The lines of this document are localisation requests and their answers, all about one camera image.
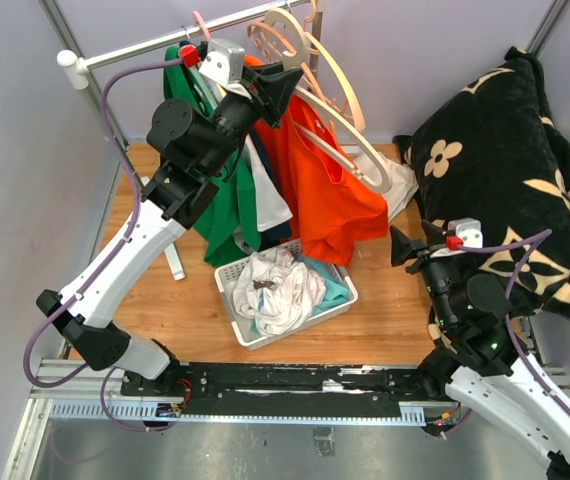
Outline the beige hanger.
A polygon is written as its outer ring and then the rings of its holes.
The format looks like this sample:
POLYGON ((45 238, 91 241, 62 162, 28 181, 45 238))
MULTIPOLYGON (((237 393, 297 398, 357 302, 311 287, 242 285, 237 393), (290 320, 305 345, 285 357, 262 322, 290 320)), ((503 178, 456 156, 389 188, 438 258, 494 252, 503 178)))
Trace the beige hanger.
MULTIPOLYGON (((386 165, 379 152, 365 139, 362 132, 355 130, 350 122, 338 116, 333 108, 313 95, 303 85, 302 77, 296 87, 295 95, 316 112, 315 118, 308 123, 296 120, 294 122, 296 131, 371 191, 379 194, 388 191, 391 188, 391 180, 386 165), (365 153, 378 168, 381 174, 379 183, 365 176, 354 164, 353 159, 361 153, 365 153)), ((339 97, 336 99, 339 102, 343 100, 340 86, 339 97)))

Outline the orange t shirt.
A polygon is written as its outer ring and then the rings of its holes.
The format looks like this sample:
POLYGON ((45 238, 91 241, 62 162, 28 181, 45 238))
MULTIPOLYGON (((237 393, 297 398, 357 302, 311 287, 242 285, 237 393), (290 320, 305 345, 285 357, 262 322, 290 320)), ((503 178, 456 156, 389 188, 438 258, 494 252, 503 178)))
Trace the orange t shirt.
POLYGON ((335 135, 307 102, 292 97, 278 128, 259 122, 255 130, 293 214, 292 236, 300 240, 306 256, 347 266, 357 242, 386 235, 384 198, 304 135, 309 130, 330 146, 339 147, 335 135))

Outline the white and pink shirt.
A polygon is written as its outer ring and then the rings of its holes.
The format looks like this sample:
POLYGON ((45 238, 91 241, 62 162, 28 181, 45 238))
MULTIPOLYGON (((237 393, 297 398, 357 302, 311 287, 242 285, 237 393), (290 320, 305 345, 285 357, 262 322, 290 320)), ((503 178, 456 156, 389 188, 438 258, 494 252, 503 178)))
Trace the white and pink shirt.
POLYGON ((302 326, 326 294, 325 280, 286 249, 248 257, 232 290, 233 307, 252 320, 263 336, 279 336, 302 326))

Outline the cream hanger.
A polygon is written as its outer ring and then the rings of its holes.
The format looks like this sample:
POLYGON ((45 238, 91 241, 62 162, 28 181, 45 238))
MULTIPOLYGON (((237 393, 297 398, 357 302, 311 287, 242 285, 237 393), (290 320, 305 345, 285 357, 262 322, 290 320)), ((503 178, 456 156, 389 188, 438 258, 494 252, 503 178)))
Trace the cream hanger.
POLYGON ((321 1, 310 2, 310 14, 303 20, 303 33, 308 43, 309 62, 304 68, 307 89, 325 104, 333 108, 353 127, 362 132, 365 127, 365 118, 358 97, 337 61, 320 42, 322 27, 323 5, 321 1), (327 97, 318 82, 318 63, 323 60, 334 75, 343 94, 343 100, 338 102, 335 98, 327 97))

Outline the teal t shirt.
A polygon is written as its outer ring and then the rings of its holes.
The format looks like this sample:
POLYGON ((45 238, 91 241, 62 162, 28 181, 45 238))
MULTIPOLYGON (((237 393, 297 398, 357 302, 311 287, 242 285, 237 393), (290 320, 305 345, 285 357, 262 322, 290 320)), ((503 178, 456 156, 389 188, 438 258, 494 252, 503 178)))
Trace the teal t shirt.
POLYGON ((294 257, 294 258, 305 263, 308 267, 316 271, 325 280, 326 294, 322 302, 318 306, 316 306, 312 316, 318 315, 331 308, 339 306, 345 303, 349 299, 349 290, 347 289, 347 287, 345 287, 344 285, 342 285, 342 283, 334 279, 334 277, 329 273, 327 266, 324 263, 313 260, 311 258, 307 258, 305 256, 301 256, 299 258, 294 257))

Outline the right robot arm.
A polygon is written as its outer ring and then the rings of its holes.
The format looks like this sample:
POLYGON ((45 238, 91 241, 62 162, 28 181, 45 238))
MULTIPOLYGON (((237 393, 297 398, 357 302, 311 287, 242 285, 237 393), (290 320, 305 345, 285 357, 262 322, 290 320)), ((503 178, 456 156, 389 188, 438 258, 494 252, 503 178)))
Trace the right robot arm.
POLYGON ((418 387, 431 400, 447 396, 510 434, 546 469, 570 479, 570 398, 511 327, 510 294, 522 266, 551 234, 544 230, 508 245, 486 247, 479 221, 447 228, 422 223, 428 239, 391 227, 391 263, 421 276, 431 301, 428 330, 434 350, 419 366, 418 387), (454 258, 523 249, 508 283, 479 272, 462 279, 454 258))

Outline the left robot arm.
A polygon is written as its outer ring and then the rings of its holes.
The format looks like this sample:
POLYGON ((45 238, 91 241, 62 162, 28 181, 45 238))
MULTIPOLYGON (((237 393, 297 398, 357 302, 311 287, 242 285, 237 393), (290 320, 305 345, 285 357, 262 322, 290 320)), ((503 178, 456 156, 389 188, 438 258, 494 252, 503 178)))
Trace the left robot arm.
POLYGON ((282 63, 243 66, 238 83, 209 116, 182 98, 155 110, 147 142, 160 166, 135 189, 133 211, 108 246, 60 291, 44 290, 38 308, 72 344, 87 367, 125 370, 131 380, 165 396, 180 384, 180 363, 160 343, 128 333, 114 314, 153 261, 188 231, 233 175, 227 163, 258 121, 276 126, 302 77, 282 63))

